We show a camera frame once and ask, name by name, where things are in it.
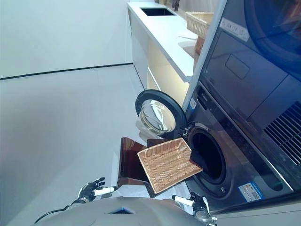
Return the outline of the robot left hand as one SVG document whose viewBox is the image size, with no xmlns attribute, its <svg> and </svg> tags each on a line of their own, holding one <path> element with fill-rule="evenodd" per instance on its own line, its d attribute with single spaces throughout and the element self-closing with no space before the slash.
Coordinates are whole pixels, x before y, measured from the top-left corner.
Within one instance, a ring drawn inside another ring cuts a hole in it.
<svg viewBox="0 0 301 226">
<path fill-rule="evenodd" d="M 116 186 L 104 187 L 105 177 L 96 179 L 93 182 L 86 183 L 79 191 L 78 199 L 86 199 L 89 202 L 93 201 L 95 197 L 109 194 L 117 190 Z"/>
</svg>

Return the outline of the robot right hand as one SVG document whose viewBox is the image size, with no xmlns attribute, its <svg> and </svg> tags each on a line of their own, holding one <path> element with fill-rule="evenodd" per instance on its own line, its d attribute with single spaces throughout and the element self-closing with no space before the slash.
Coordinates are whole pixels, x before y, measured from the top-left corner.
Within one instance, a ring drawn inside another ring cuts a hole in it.
<svg viewBox="0 0 301 226">
<path fill-rule="evenodd" d="M 198 211 L 199 208 L 204 208 L 208 213 L 210 213 L 206 197 L 200 196 L 198 193 L 191 192 L 189 199 L 172 195 L 172 199 L 176 202 L 192 207 L 193 211 Z"/>
</svg>

